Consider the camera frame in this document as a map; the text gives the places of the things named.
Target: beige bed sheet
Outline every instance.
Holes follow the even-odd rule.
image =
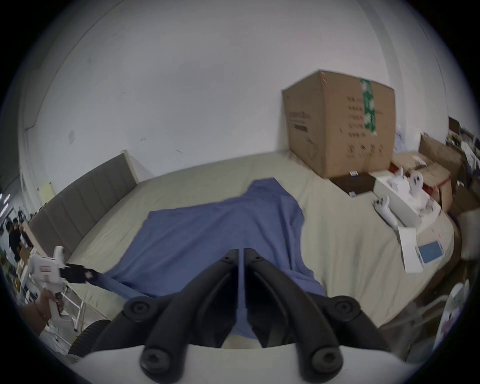
[[[252,181],[276,178],[305,216],[301,252],[330,297],[356,298],[377,326],[393,319],[426,287],[453,252],[453,228],[442,213],[418,236],[419,245],[439,240],[445,257],[422,274],[405,274],[392,229],[377,215],[373,193],[350,198],[311,171],[292,153],[243,157],[171,173],[140,183],[88,233],[69,262],[99,272],[123,256],[150,211],[212,203],[243,194]],[[113,319],[124,304],[91,285],[72,288]]]

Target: white packaging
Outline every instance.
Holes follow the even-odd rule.
[[[373,193],[380,199],[390,198],[390,210],[405,227],[416,228],[417,233],[432,225],[441,212],[439,204],[424,190],[419,191],[414,198],[410,193],[399,194],[388,185],[388,180],[394,177],[391,172],[382,172],[376,176]]]

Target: cardboard box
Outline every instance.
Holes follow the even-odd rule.
[[[462,155],[426,134],[421,136],[419,152],[450,171],[452,190],[454,191],[462,167]]]
[[[469,191],[480,201],[480,178],[474,176]]]
[[[459,186],[453,199],[450,213],[458,217],[464,212],[473,211],[477,208],[480,208],[480,199],[465,187]]]
[[[457,180],[459,182],[461,182],[465,187],[468,188],[470,175],[469,175],[469,172],[468,172],[467,155],[465,154],[465,152],[462,151],[461,148],[457,147],[453,143],[447,142],[447,146],[449,148],[452,148],[455,152],[459,153],[462,156],[462,166],[460,167],[460,171],[458,172]]]
[[[283,91],[291,151],[324,178],[388,169],[395,142],[395,92],[318,71]]]
[[[450,210],[453,193],[449,170],[418,152],[393,154],[390,170],[395,173],[399,168],[403,168],[407,176],[414,171],[420,172],[423,176],[424,191],[440,204],[442,210]]]

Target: blue cloth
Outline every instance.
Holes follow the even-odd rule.
[[[150,212],[130,247],[97,285],[131,299],[181,291],[230,249],[240,249],[236,333],[254,337],[246,321],[243,249],[253,248],[307,292],[324,295],[301,258],[304,218],[275,179],[254,181],[220,203]]]

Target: upholstered headboard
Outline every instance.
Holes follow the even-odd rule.
[[[57,245],[65,259],[100,219],[137,185],[128,153],[91,170],[50,200],[28,223],[40,253],[53,256]]]

